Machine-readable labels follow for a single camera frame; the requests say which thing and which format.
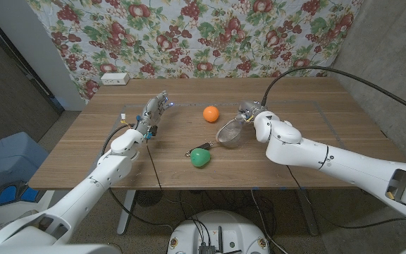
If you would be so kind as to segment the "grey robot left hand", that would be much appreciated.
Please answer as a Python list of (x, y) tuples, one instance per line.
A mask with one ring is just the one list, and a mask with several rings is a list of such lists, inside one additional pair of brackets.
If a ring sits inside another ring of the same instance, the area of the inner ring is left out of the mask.
[(172, 102), (168, 103), (167, 91), (164, 90), (160, 92), (144, 106), (137, 120), (135, 130), (143, 134), (145, 138), (151, 138), (154, 136), (154, 131), (152, 131), (151, 128), (158, 125), (162, 114), (172, 106)]

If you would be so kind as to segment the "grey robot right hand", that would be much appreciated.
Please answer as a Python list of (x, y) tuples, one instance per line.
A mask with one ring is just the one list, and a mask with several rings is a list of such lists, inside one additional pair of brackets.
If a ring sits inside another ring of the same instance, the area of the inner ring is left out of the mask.
[(263, 111), (267, 111), (267, 108), (262, 106), (260, 102), (242, 101), (238, 108), (235, 120), (239, 122), (253, 123), (255, 118)]

